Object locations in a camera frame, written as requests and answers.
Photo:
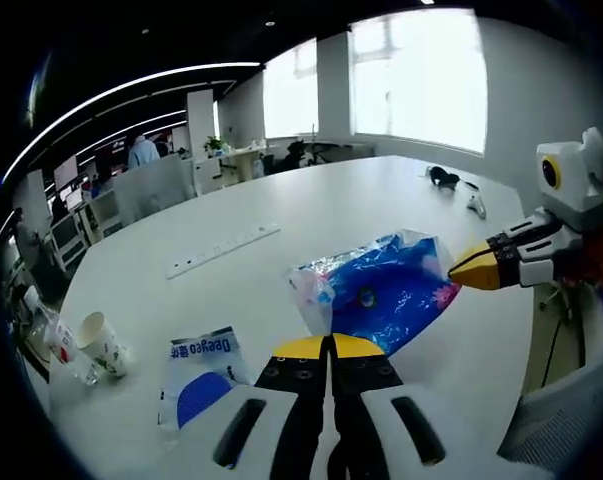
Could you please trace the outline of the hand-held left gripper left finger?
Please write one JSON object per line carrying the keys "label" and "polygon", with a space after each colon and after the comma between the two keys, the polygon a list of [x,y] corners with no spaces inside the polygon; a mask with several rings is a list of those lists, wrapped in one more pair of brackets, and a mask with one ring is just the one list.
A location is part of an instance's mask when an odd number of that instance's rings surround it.
{"label": "hand-held left gripper left finger", "polygon": [[323,429],[325,339],[288,342],[254,385],[237,385],[200,415],[202,479],[308,479]]}

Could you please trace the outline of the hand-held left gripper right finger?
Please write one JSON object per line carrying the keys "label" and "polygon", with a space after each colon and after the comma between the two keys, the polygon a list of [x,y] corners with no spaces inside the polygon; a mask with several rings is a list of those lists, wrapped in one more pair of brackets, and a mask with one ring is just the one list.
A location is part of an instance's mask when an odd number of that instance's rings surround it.
{"label": "hand-held left gripper right finger", "polygon": [[399,377],[374,343],[331,336],[332,479],[450,479],[458,425],[445,405]]}

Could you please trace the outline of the person's right hand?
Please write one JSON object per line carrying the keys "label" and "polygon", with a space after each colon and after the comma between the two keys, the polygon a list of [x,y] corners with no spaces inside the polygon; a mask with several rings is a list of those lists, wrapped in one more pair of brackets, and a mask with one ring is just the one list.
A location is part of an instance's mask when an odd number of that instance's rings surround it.
{"label": "person's right hand", "polygon": [[558,257],[555,278],[569,283],[581,282],[603,289],[603,227],[586,232],[575,249],[569,249]]}

